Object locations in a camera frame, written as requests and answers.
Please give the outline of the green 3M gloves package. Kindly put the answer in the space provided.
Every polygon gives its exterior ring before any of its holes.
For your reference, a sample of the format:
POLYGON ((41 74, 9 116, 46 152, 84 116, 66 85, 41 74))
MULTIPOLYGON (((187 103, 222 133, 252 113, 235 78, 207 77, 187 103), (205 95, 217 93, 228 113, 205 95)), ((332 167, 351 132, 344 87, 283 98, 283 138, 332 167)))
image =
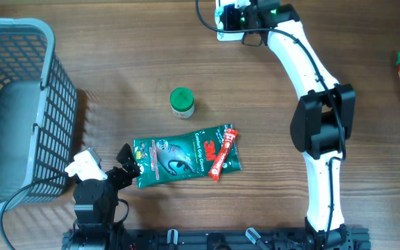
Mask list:
MULTIPOLYGON (((228 128, 234 129, 232 124, 225 124, 171 137, 135 139, 133 153, 140 168, 137 187, 142 189, 189 178, 209 177, 208 172, 228 128)), ((235 141, 220 177, 242 169, 235 141)))

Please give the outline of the green lid seasoning jar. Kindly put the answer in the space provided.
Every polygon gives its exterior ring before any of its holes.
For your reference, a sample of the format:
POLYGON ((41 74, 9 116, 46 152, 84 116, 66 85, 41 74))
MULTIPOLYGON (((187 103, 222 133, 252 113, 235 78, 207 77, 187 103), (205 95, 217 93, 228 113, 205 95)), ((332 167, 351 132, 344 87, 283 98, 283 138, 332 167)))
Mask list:
POLYGON ((170 106, 177 118, 187 119, 194 113, 194 95, 186 87, 178 87, 170 94, 170 106))

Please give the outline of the red Nescafe stick sachet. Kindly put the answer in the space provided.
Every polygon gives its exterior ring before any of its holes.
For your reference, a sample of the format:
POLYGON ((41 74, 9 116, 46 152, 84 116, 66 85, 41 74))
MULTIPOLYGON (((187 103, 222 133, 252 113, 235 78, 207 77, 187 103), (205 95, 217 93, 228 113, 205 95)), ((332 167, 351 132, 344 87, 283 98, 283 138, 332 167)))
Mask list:
POLYGON ((210 171, 208 172, 209 177, 211 177, 211 179, 214 180, 215 182, 218 182, 218 180, 219 180, 220 174, 222 172, 223 164, 226 160, 226 157, 227 157, 229 151, 231 150, 231 147, 233 146, 233 143, 234 143, 237 135, 238 135, 237 130, 228 128, 225 131, 222 147, 221 147, 214 163, 212 164, 210 171))

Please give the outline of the light blue tissue pack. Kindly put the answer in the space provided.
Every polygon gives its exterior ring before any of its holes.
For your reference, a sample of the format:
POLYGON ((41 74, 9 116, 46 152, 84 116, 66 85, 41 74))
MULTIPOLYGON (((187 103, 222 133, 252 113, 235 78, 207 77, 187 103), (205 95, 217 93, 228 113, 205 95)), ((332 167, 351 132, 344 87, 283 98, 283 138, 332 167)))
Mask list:
POLYGON ((215 9, 215 23, 217 26, 217 29, 223 30, 224 29, 224 23, 221 20, 221 16, 224 13, 224 7, 219 6, 218 8, 215 9))

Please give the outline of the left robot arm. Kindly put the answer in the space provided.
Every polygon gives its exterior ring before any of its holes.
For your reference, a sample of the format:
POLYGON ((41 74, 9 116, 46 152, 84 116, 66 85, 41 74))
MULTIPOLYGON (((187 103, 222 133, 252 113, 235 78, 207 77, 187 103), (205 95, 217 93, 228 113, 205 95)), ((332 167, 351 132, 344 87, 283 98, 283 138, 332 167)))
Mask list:
POLYGON ((104 172, 98 154, 87 148, 65 168, 69 176, 76 175, 80 182, 73 192, 76 220, 72 229, 63 234, 63 249, 137 248, 124 227, 127 216, 116 222, 115 211, 120 203, 128 203, 118 197, 118 192, 132 184, 140 169, 129 144, 120 149, 116 160, 121 166, 104 172))

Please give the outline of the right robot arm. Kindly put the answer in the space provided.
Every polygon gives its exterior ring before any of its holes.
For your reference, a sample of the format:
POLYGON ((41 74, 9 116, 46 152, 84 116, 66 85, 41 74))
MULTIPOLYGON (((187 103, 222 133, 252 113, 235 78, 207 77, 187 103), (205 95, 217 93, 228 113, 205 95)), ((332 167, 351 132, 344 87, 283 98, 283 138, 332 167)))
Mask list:
POLYGON ((218 40, 243 41, 246 35, 259 34, 262 44, 278 57, 293 83, 298 104, 290 135, 307 169, 308 245, 330 249, 346 244, 340 167, 353 123, 353 87, 340 85, 323 66, 292 5, 280 1, 216 1, 215 5, 218 40))

